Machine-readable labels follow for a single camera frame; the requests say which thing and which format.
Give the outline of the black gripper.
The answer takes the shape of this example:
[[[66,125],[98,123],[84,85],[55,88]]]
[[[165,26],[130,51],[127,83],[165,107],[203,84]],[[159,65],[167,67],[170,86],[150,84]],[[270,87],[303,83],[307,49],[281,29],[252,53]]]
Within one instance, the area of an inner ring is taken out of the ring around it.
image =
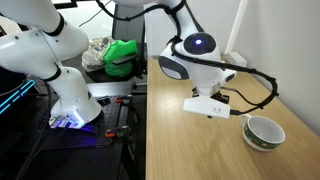
[[[199,93],[197,91],[196,88],[192,89],[192,97],[198,97]],[[229,103],[229,96],[228,95],[223,95],[220,91],[218,91],[217,93],[213,94],[211,96],[211,99],[217,100],[219,102],[222,102],[224,104],[228,104]]]

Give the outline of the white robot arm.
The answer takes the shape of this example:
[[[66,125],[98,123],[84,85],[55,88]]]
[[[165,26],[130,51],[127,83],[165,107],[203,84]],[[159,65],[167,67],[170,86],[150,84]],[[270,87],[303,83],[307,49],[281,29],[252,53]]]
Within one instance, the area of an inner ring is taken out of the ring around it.
[[[113,0],[125,6],[152,4],[166,11],[176,23],[177,37],[168,43],[158,62],[170,78],[189,79],[198,95],[184,101],[186,111],[227,118],[230,106],[215,96],[236,74],[221,62],[215,39],[202,31],[186,0]],[[89,47],[87,35],[70,25],[51,0],[0,0],[5,17],[28,26],[28,31],[0,38],[0,66],[37,76],[58,94],[51,110],[51,127],[80,129],[94,120],[101,106],[91,95],[79,70],[60,61],[78,56]]]

